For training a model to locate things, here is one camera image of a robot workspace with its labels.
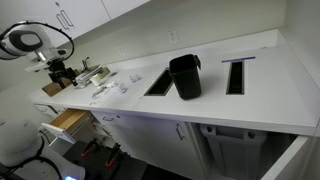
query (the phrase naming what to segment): small items on counter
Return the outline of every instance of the small items on counter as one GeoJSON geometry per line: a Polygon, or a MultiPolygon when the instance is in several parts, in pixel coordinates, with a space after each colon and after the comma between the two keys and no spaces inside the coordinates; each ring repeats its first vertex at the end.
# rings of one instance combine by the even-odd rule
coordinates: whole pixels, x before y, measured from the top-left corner
{"type": "Polygon", "coordinates": [[[130,79],[131,79],[132,83],[135,83],[135,82],[141,80],[142,77],[139,76],[138,74],[135,74],[135,75],[133,75],[133,76],[130,76],[130,79]]]}
{"type": "Polygon", "coordinates": [[[100,76],[99,76],[98,74],[92,76],[92,77],[90,78],[90,81],[91,81],[95,86],[97,86],[97,87],[102,84],[101,78],[100,78],[100,76]]]}
{"type": "Polygon", "coordinates": [[[97,99],[99,98],[98,95],[100,95],[103,92],[104,94],[106,94],[110,90],[112,90],[112,92],[116,92],[117,94],[123,94],[128,90],[128,88],[125,86],[124,83],[117,83],[115,81],[112,81],[106,86],[97,86],[97,91],[92,94],[91,98],[97,99]]]}

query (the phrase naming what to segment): upper cabinet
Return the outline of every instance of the upper cabinet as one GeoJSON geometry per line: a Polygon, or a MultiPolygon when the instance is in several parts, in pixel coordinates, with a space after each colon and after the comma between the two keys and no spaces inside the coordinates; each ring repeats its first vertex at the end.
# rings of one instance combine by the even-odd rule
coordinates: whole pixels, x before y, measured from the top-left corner
{"type": "MultiPolygon", "coordinates": [[[[50,0],[21,0],[21,3],[29,11],[30,17],[25,20],[33,20],[42,23],[48,23],[58,29],[62,29],[70,37],[75,38],[71,28],[68,28],[67,23],[63,20],[62,15],[55,8],[55,4],[50,0]]],[[[44,27],[52,44],[57,47],[66,42],[68,39],[57,31],[44,27]]]]}
{"type": "Polygon", "coordinates": [[[111,19],[131,11],[150,0],[102,0],[111,19]]]}
{"type": "Polygon", "coordinates": [[[0,1],[0,27],[6,30],[11,25],[30,18],[29,12],[24,8],[21,0],[0,1]]]}
{"type": "MultiPolygon", "coordinates": [[[[23,3],[32,20],[62,29],[73,39],[110,21],[100,0],[25,0],[23,3]]],[[[46,32],[54,46],[68,42],[60,33],[50,29],[46,32]]]]}
{"type": "MultiPolygon", "coordinates": [[[[1,0],[0,27],[33,20],[62,29],[77,38],[149,0],[1,0]]],[[[57,47],[69,40],[50,28],[44,28],[57,47]]]]}
{"type": "Polygon", "coordinates": [[[76,38],[110,21],[101,0],[50,0],[76,38]]]}

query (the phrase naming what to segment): black trash can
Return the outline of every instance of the black trash can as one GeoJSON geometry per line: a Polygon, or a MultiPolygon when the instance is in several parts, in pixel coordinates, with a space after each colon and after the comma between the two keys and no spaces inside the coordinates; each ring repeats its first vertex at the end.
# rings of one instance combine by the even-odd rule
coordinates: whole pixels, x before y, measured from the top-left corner
{"type": "Polygon", "coordinates": [[[184,100],[200,96],[201,85],[198,69],[201,62],[198,56],[188,54],[170,61],[169,72],[180,97],[184,100]]]}

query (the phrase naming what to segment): wooden drawer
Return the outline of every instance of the wooden drawer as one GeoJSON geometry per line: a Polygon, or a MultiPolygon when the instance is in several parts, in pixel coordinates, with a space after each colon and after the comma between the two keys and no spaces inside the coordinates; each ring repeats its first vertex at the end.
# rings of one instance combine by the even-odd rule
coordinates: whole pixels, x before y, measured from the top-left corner
{"type": "Polygon", "coordinates": [[[54,136],[75,143],[72,134],[81,127],[81,124],[89,118],[90,114],[90,111],[67,109],[49,124],[42,123],[41,125],[54,136]]]}

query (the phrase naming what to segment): black cable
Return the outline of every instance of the black cable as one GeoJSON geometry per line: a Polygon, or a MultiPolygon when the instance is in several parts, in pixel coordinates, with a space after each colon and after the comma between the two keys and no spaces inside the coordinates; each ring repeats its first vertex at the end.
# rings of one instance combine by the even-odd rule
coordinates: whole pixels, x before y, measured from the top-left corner
{"type": "Polygon", "coordinates": [[[49,141],[49,138],[48,138],[48,136],[47,136],[47,134],[46,133],[44,133],[43,131],[39,131],[39,133],[41,133],[41,134],[43,134],[45,137],[46,137],[46,139],[47,139],[47,141],[48,141],[48,143],[49,144],[51,144],[51,142],[49,141]]]}
{"type": "MultiPolygon", "coordinates": [[[[8,29],[6,29],[2,34],[0,34],[0,40],[3,39],[4,36],[5,36],[8,32],[11,31],[11,29],[13,29],[13,28],[15,28],[15,27],[17,27],[17,26],[20,26],[20,25],[32,25],[32,24],[38,24],[38,25],[42,25],[42,26],[48,27],[48,28],[50,28],[50,29],[53,29],[53,30],[55,30],[55,31],[58,31],[59,33],[63,34],[65,37],[67,37],[68,40],[70,41],[71,45],[72,45],[72,49],[71,49],[71,53],[69,54],[69,56],[66,57],[64,60],[69,59],[69,58],[73,55],[73,53],[74,53],[74,42],[73,42],[72,38],[71,38],[67,33],[63,32],[62,29],[58,29],[58,28],[56,28],[56,27],[54,27],[54,26],[51,26],[51,25],[49,25],[49,24],[47,24],[47,23],[41,23],[41,22],[35,22],[35,21],[23,21],[23,22],[19,22],[19,23],[13,24],[11,27],[9,27],[8,29]]],[[[1,44],[0,44],[0,47],[1,47],[1,49],[4,50],[6,53],[13,55],[12,53],[8,52],[5,48],[3,48],[1,44]]]]}

